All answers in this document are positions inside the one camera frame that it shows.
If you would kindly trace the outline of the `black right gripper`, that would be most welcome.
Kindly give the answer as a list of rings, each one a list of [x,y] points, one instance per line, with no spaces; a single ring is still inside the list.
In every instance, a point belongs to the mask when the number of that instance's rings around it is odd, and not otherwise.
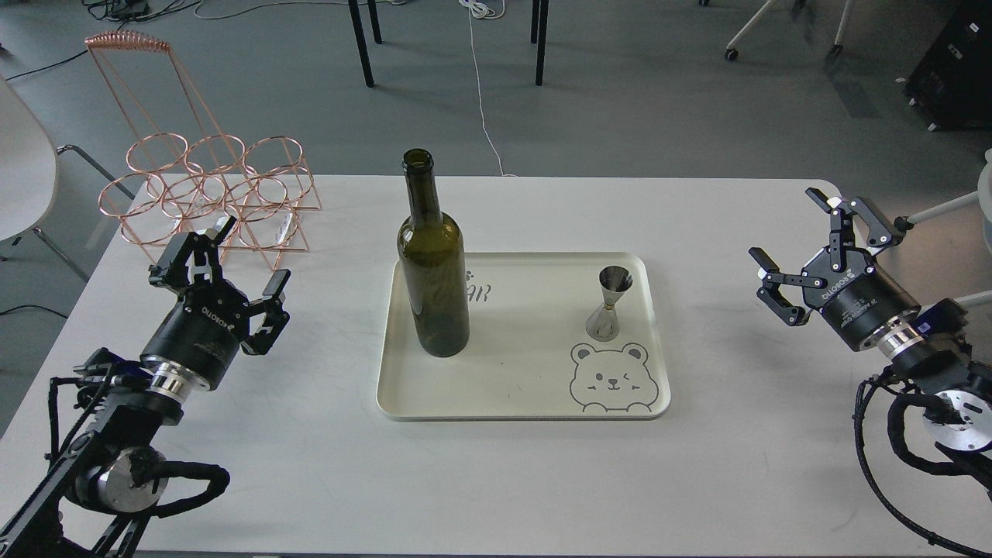
[[[873,333],[890,319],[920,312],[918,301],[874,259],[876,254],[902,243],[906,233],[868,198],[828,198],[818,188],[807,188],[805,194],[830,215],[828,245],[801,269],[805,276],[784,274],[761,247],[749,248],[762,271],[762,286],[756,295],[788,326],[802,326],[808,322],[808,310],[791,304],[780,286],[804,288],[804,303],[818,310],[851,350],[861,352],[871,346]],[[868,227],[864,249],[856,244],[856,218]]]

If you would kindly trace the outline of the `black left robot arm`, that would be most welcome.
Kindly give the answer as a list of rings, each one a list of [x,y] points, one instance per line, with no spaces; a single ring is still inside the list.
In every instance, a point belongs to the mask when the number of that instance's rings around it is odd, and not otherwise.
[[[50,382],[46,476],[2,530],[4,557],[131,557],[153,517],[219,498],[226,469],[168,460],[152,447],[183,417],[192,390],[219,386],[238,352],[266,354],[290,316],[290,271],[249,300],[224,278],[219,250],[236,219],[171,237],[149,282],[177,303],[138,360],[97,350],[74,377]]]

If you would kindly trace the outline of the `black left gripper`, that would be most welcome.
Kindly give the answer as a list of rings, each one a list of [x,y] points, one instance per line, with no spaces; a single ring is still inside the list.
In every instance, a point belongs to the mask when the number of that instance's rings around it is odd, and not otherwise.
[[[239,346],[251,356],[269,353],[291,318],[284,310],[284,287],[291,270],[276,269],[261,297],[250,304],[241,290],[224,280],[219,247],[235,223],[234,218],[220,218],[201,232],[176,234],[159,261],[149,265],[151,286],[184,295],[139,360],[146,365],[180,365],[205,390],[219,387]],[[249,335],[250,318],[255,315],[262,315],[263,321]]]

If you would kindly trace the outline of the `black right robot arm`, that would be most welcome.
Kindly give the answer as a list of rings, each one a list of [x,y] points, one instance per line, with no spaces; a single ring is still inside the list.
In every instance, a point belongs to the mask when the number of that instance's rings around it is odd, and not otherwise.
[[[805,194],[829,217],[828,244],[797,274],[784,273],[762,248],[752,247],[759,265],[757,298],[789,326],[811,315],[854,352],[878,349],[889,364],[859,384],[852,414],[855,453],[872,492],[897,522],[929,544],[964,556],[983,552],[939,536],[908,518],[885,497],[864,449],[864,420],[873,396],[892,397],[887,433],[893,454],[916,470],[937,477],[971,477],[985,490],[990,480],[990,365],[975,360],[964,329],[971,306],[983,293],[943,299],[922,308],[877,262],[877,255],[902,243],[915,218],[885,218],[867,198],[830,198],[818,188]]]

